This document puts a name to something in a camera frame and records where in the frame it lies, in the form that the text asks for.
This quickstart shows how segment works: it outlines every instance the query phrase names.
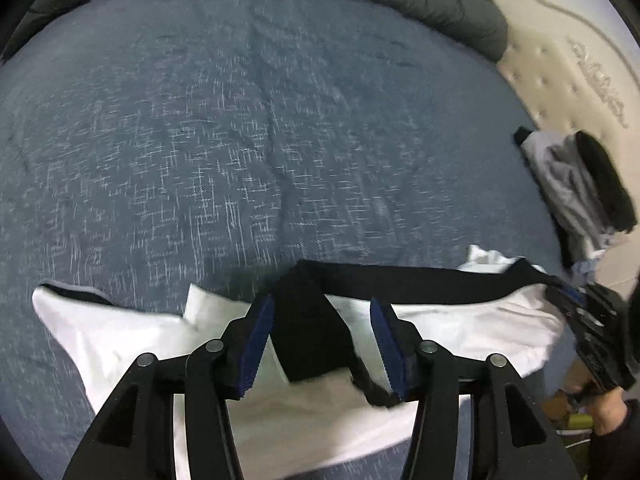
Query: white fabric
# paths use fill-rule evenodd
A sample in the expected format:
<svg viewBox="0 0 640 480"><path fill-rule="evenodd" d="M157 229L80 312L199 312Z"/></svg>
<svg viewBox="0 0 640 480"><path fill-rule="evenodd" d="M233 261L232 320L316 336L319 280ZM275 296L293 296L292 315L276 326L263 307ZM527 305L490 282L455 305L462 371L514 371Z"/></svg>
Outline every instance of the white fabric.
<svg viewBox="0 0 640 480"><path fill-rule="evenodd" d="M514 259L472 246L461 266L469 272L501 272ZM369 302L328 296L351 330L356 352L374 380L388 388L369 321ZM188 354L222 335L249 305L191 285L182 317L145 314L61 298L46 288L33 293L33 306L68 352L97 412L134 359L152 352L159 359ZM561 315L532 285L492 303L394 305L425 339L453 354L484 360L500 352L521 375L540 368L562 332ZM178 480L188 480L184 398L176 396L175 463ZM345 462L392 446L411 435L416 403L390 410L369 406L347 371L303 384L289 384L271 341L267 342L254 387L229 416L246 480L269 480Z"/></svg>

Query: mattress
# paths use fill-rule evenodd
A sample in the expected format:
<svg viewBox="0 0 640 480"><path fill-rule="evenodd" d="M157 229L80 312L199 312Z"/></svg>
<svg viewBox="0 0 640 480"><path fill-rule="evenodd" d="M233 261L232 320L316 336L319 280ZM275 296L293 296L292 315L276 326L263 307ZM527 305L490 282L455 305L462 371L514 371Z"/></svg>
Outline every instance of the mattress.
<svg viewBox="0 0 640 480"><path fill-rule="evenodd" d="M44 480L93 413L44 279L181 312L300 258L561 272L494 63L365 0L93 0L0 69L0 416ZM306 478L396 478L406 445Z"/></svg>

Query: blue gripper pad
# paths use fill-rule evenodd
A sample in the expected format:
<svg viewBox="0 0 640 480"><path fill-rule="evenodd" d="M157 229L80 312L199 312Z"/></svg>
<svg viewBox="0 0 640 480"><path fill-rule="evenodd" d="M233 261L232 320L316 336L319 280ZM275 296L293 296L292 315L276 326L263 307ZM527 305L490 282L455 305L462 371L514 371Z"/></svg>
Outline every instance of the blue gripper pad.
<svg viewBox="0 0 640 480"><path fill-rule="evenodd" d="M222 335L227 348L225 383L235 395L244 397L255 381L258 366L273 328L275 304L271 296L259 298L241 319L229 323Z"/></svg>
<svg viewBox="0 0 640 480"><path fill-rule="evenodd" d="M413 323L398 319L391 304L376 298L370 302L370 318L391 389L410 400L420 381L416 351L422 337Z"/></svg>

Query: black sock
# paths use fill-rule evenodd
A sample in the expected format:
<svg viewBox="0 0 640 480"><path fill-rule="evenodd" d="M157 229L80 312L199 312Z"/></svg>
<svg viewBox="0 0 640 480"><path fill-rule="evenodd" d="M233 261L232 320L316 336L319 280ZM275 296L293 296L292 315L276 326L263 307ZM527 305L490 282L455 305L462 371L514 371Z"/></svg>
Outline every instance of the black sock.
<svg viewBox="0 0 640 480"><path fill-rule="evenodd" d="M610 224L616 231L631 232L638 223L633 201L620 181L620 176L607 150L585 132L575 134L578 154L589 171Z"/></svg>

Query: bed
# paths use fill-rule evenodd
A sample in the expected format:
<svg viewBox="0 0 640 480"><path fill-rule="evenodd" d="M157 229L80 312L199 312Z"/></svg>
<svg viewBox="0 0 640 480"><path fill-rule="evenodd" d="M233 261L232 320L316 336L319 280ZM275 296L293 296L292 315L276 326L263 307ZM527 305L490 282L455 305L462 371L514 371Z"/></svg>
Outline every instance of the bed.
<svg viewBox="0 0 640 480"><path fill-rule="evenodd" d="M93 416L34 316L44 279L174 313L300 258L453 268L478 244L561 274L521 125L597 134L640 192L638 76L553 2L42 1L0 68L0 416L44 480ZM638 243L602 283L630 289ZM557 354L542 390L570 337ZM396 478L406 450L302 476Z"/></svg>

